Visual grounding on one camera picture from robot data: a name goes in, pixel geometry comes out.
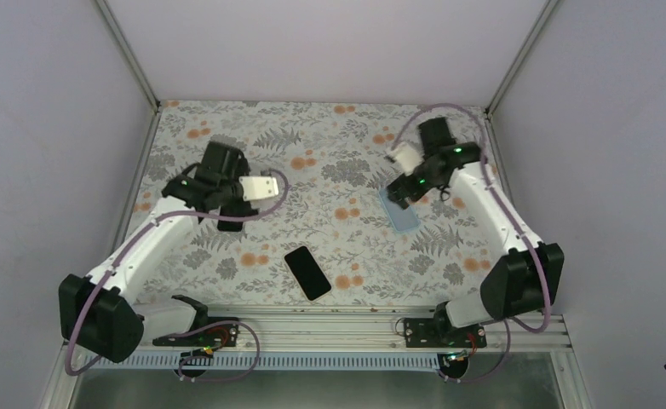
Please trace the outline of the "black phone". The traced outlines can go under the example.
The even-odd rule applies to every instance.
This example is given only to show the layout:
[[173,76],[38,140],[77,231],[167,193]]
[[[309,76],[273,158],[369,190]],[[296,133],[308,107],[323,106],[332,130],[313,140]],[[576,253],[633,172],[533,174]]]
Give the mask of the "black phone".
[[243,230],[244,222],[241,222],[239,219],[240,215],[237,214],[227,214],[220,212],[220,216],[226,217],[226,220],[219,220],[216,224],[216,228],[220,232],[228,233],[239,233]]

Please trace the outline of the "light blue phone case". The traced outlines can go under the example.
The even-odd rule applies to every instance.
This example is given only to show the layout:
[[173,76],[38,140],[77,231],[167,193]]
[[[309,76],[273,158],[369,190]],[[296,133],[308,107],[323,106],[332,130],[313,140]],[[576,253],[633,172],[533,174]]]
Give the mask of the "light blue phone case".
[[382,203],[382,208],[396,233],[408,233],[420,227],[421,222],[417,218],[415,211],[411,207],[403,210],[397,204],[392,202],[388,198],[387,189],[385,187],[382,187],[379,190],[379,199]]

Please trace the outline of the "black smartphone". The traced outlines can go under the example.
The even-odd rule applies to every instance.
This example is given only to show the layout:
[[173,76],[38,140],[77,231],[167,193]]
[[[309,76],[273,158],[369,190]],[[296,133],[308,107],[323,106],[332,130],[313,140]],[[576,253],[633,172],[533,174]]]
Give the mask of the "black smartphone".
[[332,290],[331,283],[307,246],[299,246],[285,254],[284,262],[308,301],[316,301]]

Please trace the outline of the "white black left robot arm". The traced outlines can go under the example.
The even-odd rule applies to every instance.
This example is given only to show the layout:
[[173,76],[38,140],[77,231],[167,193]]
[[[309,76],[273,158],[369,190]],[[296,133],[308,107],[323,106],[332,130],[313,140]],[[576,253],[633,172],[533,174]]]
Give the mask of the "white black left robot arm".
[[209,333],[208,309],[186,296],[139,304],[145,282],[206,216],[220,222],[252,221],[260,215],[251,202],[278,193],[274,176],[251,175],[242,150],[209,143],[200,161],[167,182],[145,221],[105,261],[84,276],[70,274],[62,280],[62,336],[115,363],[141,343],[170,334],[189,345],[201,343]]

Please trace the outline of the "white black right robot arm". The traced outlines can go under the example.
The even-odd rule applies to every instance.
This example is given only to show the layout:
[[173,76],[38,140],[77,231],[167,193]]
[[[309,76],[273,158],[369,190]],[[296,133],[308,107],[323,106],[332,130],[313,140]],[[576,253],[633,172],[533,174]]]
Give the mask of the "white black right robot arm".
[[457,142],[445,118],[421,123],[418,135],[421,150],[401,141],[388,149],[388,161],[402,171],[387,186],[388,199],[402,210],[430,190],[439,191],[442,199],[449,195],[461,199],[473,212],[494,256],[477,291],[436,307],[435,340],[453,347],[471,325],[517,320],[535,310],[543,312],[536,330],[544,331],[560,282],[563,250],[556,243],[545,243],[498,191],[478,143]]

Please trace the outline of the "floral patterned table mat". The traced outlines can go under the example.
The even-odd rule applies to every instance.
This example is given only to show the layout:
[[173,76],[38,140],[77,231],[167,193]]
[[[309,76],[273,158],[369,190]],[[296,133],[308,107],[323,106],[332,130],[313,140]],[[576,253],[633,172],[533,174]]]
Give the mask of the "floral patterned table mat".
[[[138,301],[184,295],[215,306],[432,307],[474,292],[494,262],[472,211],[429,192],[412,205],[420,227],[396,233],[379,190],[399,170],[385,159],[398,132],[412,145],[411,105],[259,101],[167,101],[162,109],[131,228],[163,187],[198,162],[209,142],[244,152],[253,174],[282,171],[283,206],[239,233],[206,220],[145,282]],[[332,290],[308,301],[284,262],[307,246]]]

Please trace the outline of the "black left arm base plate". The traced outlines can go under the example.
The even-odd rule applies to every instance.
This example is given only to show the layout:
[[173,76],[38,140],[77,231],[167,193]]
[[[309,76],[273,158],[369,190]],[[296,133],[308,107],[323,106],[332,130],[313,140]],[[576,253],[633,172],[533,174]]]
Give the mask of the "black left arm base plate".
[[235,347],[239,325],[232,323],[235,318],[209,318],[209,324],[217,321],[224,321],[224,324],[210,327],[204,331],[198,332],[188,337],[159,337],[152,340],[152,345],[156,347],[181,347],[197,349],[218,349],[222,347]]

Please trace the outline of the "aluminium frame post right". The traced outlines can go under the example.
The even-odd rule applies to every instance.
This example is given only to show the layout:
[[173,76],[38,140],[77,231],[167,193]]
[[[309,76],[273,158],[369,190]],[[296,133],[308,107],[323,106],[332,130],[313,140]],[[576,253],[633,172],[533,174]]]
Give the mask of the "aluminium frame post right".
[[543,30],[547,26],[551,15],[558,8],[559,3],[559,0],[547,0],[544,2],[541,10],[539,11],[531,26],[531,29],[525,36],[524,42],[521,44],[519,51],[514,57],[508,70],[505,72],[501,83],[498,85],[495,94],[492,96],[491,101],[486,108],[486,112],[489,117],[493,117],[494,113],[502,103],[502,100],[512,86],[528,55],[531,53]]

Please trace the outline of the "aluminium frame post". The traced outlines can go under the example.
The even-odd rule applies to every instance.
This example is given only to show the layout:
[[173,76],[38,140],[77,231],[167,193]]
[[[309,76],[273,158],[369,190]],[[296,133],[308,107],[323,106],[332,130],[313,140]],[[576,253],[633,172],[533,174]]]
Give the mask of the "aluminium frame post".
[[126,65],[130,69],[142,94],[145,96],[148,105],[154,111],[157,111],[160,104],[159,98],[155,95],[155,92],[153,91],[140,62],[136,58],[135,52],[126,38],[123,28],[115,16],[110,3],[107,0],[94,0],[94,4],[100,11],[107,29],[112,34],[114,43],[121,52]]
[[495,94],[492,96],[491,101],[486,108],[486,112],[489,117],[493,117],[494,113],[502,103],[502,100],[512,86],[528,55],[531,53],[543,30],[547,26],[551,15],[558,8],[559,3],[559,0],[547,0],[544,2],[541,10],[539,11],[531,26],[531,29],[525,36],[524,42],[521,44],[519,51],[514,57],[508,70],[505,72],[501,83],[498,85]]

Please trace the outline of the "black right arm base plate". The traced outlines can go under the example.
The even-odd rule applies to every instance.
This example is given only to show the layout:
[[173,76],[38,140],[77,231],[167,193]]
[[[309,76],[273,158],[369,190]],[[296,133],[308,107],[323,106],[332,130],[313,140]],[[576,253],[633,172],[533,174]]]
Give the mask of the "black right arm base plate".
[[404,318],[403,335],[408,349],[465,349],[487,346],[482,325],[453,328],[433,318]]

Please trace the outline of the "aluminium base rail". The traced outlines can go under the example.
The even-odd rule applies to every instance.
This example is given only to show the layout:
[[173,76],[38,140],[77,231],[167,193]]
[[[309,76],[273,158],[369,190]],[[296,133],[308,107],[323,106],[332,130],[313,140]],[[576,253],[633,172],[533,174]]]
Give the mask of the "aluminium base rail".
[[[403,353],[445,352],[432,348],[406,350],[404,317],[427,318],[433,307],[237,306],[210,305],[213,317],[233,317],[252,327],[264,352]],[[543,333],[530,333],[511,323],[510,352],[571,352],[562,315],[554,315]],[[503,351],[506,332],[501,323],[485,326],[487,346],[480,353]]]

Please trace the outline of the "aluminium frame post left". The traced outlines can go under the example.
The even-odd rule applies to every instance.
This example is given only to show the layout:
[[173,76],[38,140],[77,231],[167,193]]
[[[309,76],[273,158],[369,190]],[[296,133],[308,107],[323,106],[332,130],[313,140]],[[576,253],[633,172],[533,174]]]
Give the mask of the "aluminium frame post left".
[[112,34],[114,43],[121,52],[126,65],[130,69],[142,94],[145,96],[148,105],[154,111],[157,111],[160,104],[159,98],[155,95],[155,92],[153,91],[140,62],[136,58],[135,52],[126,38],[123,28],[115,16],[110,3],[107,0],[94,0],[94,4],[100,11],[107,29]]

